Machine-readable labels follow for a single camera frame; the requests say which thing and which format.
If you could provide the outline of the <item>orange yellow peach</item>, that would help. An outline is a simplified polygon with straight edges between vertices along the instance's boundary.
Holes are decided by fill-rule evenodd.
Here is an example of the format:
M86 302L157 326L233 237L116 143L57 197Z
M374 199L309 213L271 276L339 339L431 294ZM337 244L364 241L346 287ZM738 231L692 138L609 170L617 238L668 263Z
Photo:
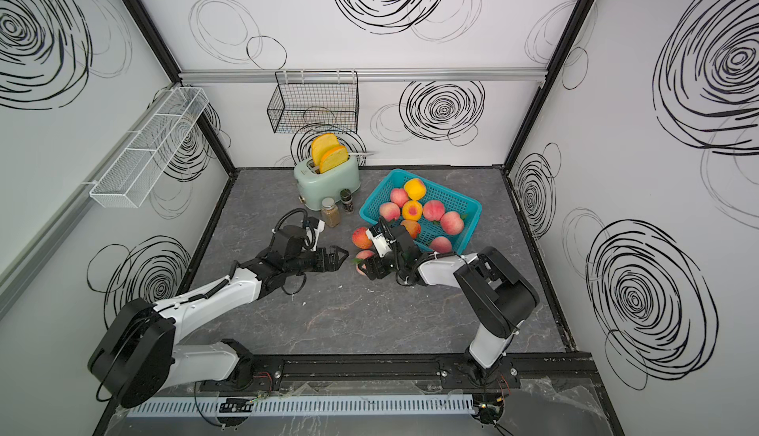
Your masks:
M401 224L404 226L405 230L407 230L409 236L413 240L416 240L419 237L419 234L421 234L421 224L417 221L413 220L403 220Z

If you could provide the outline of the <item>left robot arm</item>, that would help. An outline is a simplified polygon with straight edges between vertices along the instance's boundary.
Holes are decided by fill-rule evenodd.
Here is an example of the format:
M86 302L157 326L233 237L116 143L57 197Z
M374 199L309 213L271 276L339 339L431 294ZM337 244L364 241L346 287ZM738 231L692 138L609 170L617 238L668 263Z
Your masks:
M322 247L319 228L284 226L254 258L227 275L174 298L127 303L88 361L89 372L119 406L135 408L171 387L223 382L235 390L255 379L253 356L234 339L183 344L206 323L284 287L291 277L335 272L349 253Z

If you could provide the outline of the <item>yellow peach red spot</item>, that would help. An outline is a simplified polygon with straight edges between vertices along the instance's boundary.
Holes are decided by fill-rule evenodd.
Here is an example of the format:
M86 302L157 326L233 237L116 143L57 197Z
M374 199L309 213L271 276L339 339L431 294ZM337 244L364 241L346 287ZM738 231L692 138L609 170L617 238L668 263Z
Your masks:
M403 185L403 189L408 198L415 202L420 201L427 193L427 187L420 178L410 179Z

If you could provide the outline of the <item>orange red wrinkled peach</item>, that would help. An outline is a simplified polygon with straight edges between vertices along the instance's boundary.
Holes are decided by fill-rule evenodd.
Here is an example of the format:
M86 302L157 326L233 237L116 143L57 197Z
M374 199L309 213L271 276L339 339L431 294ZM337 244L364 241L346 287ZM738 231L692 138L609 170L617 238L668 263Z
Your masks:
M371 249L374 245L371 238L368 236L368 229L363 226L354 230L351 240L353 244L361 250Z

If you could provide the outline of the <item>pink peach with leaf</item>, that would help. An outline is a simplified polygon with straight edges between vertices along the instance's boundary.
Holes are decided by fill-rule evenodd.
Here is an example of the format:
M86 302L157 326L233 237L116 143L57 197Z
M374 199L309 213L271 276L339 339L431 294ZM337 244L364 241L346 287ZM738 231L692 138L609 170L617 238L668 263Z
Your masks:
M370 249L362 250L360 251L355 258L353 259L356 271L362 275L365 276L366 273L361 269L361 264L368 258L373 257L375 255L375 252Z

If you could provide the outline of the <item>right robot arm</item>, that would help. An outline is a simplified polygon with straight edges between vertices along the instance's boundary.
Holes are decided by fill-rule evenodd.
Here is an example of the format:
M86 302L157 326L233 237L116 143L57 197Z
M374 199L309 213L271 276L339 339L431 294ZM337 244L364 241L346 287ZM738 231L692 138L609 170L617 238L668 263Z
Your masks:
M393 275L401 286L445 286L464 294L480 324L464 353L462 371L472 382L485 383L540 303L532 284L492 246L465 255L423 252L404 226L385 220L365 236L377 252L358 264L369 279Z

